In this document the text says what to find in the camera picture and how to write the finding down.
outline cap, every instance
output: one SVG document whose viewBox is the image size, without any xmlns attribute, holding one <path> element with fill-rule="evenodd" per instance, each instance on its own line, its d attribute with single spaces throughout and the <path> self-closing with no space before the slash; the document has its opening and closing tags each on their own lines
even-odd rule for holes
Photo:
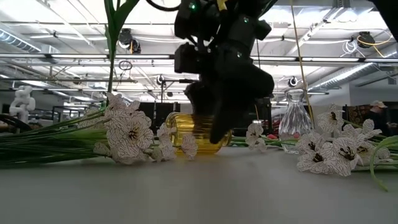
<svg viewBox="0 0 398 224">
<path fill-rule="evenodd" d="M 378 107 L 380 107 L 380 108 L 387 108 L 387 106 L 383 103 L 383 102 L 381 102 L 381 101 L 373 101 L 372 103 L 371 103 L 371 106 L 378 106 Z"/>
</svg>

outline white statue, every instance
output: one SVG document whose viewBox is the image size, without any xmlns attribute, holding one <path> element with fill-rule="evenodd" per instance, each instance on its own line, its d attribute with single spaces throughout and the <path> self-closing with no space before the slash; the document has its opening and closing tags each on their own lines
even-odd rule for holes
<svg viewBox="0 0 398 224">
<path fill-rule="evenodd" d="M 34 110 L 36 107 L 35 99 L 30 97 L 32 90 L 31 86 L 20 86 L 15 91 L 15 99 L 9 109 L 11 116 L 18 115 L 18 119 L 25 123 L 28 122 L 29 111 Z"/>
</svg>

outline glass vase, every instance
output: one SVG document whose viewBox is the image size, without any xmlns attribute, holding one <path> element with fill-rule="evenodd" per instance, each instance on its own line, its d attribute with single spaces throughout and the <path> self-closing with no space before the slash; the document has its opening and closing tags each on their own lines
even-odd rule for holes
<svg viewBox="0 0 398 224">
<path fill-rule="evenodd" d="M 198 145 L 198 154 L 214 154 L 231 142 L 231 131 L 218 143 L 210 143 L 210 130 L 213 118 L 211 116 L 195 116 L 192 114 L 173 112 L 166 118 L 168 128 L 176 127 L 177 131 L 170 135 L 173 145 L 180 147 L 182 136 L 192 134 Z"/>
<path fill-rule="evenodd" d="M 304 90 L 292 89 L 285 92 L 287 111 L 279 124 L 279 139 L 298 139 L 303 134 L 313 131 L 313 124 L 303 105 Z M 299 150 L 290 144 L 282 144 L 286 153 L 298 154 Z"/>
</svg>

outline white table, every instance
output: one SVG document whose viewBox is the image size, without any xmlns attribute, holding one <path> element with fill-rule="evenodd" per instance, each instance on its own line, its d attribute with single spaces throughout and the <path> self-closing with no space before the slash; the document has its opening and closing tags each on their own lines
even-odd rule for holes
<svg viewBox="0 0 398 224">
<path fill-rule="evenodd" d="M 117 166 L 106 159 L 0 170 L 0 223 L 398 223 L 398 176 L 300 173 L 296 156 L 219 156 Z"/>
</svg>

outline yellow vase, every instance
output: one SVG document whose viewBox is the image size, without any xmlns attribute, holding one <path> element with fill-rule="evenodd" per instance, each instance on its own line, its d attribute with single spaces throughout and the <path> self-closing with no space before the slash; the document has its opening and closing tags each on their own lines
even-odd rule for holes
<svg viewBox="0 0 398 224">
<path fill-rule="evenodd" d="M 182 136 L 185 134 L 194 135 L 197 145 L 198 154 L 214 154 L 219 151 L 222 146 L 227 146 L 231 142 L 231 131 L 218 143 L 210 143 L 210 130 L 213 118 L 211 116 L 194 116 L 185 113 L 170 113 L 166 118 L 168 128 L 176 127 L 177 131 L 171 134 L 173 145 L 180 147 L 182 144 Z"/>
</svg>

